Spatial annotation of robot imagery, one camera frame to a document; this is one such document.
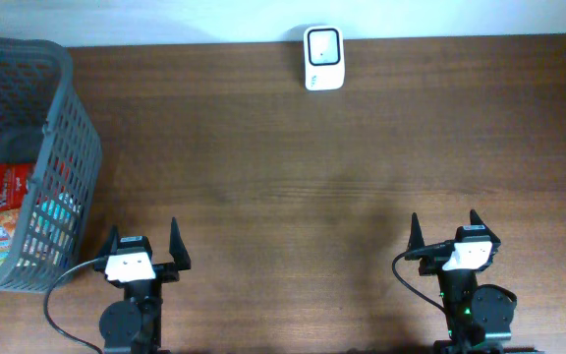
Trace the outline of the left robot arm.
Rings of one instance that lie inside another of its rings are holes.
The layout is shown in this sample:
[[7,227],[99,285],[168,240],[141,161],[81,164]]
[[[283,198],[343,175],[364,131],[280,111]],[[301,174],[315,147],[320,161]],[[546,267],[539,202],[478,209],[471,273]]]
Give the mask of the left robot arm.
[[164,353],[162,347],[162,287],[180,280],[192,267],[178,221],[170,223],[169,254],[172,260],[156,264],[145,236],[119,235],[113,226],[97,253],[93,270],[123,291],[123,299],[109,305],[98,322],[105,353]]

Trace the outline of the green tissue pack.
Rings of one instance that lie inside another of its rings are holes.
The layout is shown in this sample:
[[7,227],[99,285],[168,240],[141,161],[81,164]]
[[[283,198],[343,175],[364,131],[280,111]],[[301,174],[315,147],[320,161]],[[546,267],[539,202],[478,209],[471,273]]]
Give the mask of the green tissue pack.
[[34,230],[38,233],[53,232],[57,228],[56,223],[72,230],[82,209],[73,196],[61,193],[56,200],[42,202],[39,210],[32,214]]

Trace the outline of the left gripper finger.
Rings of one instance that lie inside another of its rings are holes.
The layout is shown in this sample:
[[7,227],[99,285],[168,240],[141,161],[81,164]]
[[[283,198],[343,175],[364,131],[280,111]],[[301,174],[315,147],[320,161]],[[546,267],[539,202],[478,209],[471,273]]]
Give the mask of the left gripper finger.
[[191,268],[191,257],[182,240],[176,217],[171,220],[169,253],[178,269]]
[[118,247],[118,239],[119,239],[118,227],[116,225],[113,225],[110,228],[108,238],[101,246],[96,257],[98,259],[102,259],[102,258],[107,258],[111,254],[113,254]]

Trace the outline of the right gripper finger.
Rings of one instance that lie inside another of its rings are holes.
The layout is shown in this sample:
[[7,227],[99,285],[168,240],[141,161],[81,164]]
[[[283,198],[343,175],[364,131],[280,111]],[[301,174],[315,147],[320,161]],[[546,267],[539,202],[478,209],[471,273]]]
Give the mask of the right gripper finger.
[[409,236],[407,250],[415,251],[423,248],[424,246],[425,246],[425,239],[422,234],[420,221],[418,215],[415,212],[413,212],[411,216],[411,228],[410,228],[410,236]]
[[470,210],[469,218],[470,218],[470,225],[469,225],[470,230],[484,231],[487,229],[487,226],[485,225],[485,223],[482,221],[482,219],[474,209]]

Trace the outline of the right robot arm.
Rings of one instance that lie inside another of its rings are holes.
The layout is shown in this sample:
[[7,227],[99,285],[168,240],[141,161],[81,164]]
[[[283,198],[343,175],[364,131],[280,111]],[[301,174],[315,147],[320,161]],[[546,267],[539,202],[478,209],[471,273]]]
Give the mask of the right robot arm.
[[436,244],[425,242],[420,221],[411,217],[406,251],[397,260],[417,261],[420,276],[435,276],[440,302],[412,285],[406,287],[444,315],[448,338],[431,346],[433,353],[534,353],[534,348],[504,347],[512,337],[511,323],[518,305],[512,291],[495,284],[479,284],[477,274],[489,268],[501,246],[500,239],[470,211],[470,223],[455,236]]

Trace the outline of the red snack bag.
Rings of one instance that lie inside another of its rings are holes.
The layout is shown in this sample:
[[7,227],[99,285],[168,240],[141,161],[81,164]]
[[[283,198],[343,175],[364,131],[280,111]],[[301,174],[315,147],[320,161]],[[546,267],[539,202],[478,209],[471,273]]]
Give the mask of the red snack bag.
[[0,211],[22,206],[33,169],[33,163],[0,164]]

